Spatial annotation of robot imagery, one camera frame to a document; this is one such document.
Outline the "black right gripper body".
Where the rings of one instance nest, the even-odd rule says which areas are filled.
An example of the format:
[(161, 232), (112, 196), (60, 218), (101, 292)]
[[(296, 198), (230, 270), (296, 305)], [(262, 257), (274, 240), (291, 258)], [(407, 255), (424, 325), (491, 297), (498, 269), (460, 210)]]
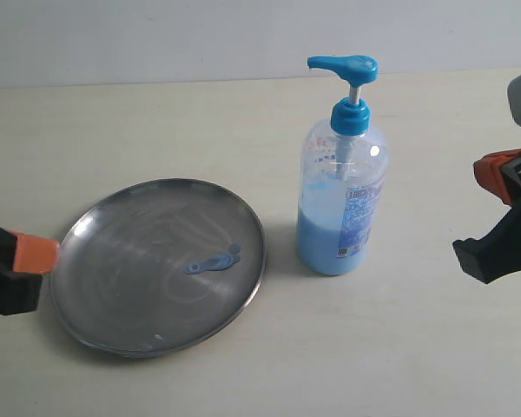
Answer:
[(493, 245), (496, 257), (501, 258), (504, 275), (521, 271), (521, 199), (507, 205), (508, 213), (484, 237)]

